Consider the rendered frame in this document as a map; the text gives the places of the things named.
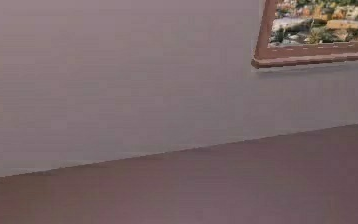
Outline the brown framed landscape picture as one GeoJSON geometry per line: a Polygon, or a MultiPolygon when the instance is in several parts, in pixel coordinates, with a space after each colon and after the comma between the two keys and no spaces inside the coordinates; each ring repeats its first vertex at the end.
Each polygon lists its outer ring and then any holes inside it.
{"type": "Polygon", "coordinates": [[[358,0],[265,0],[251,64],[358,60],[358,0]]]}

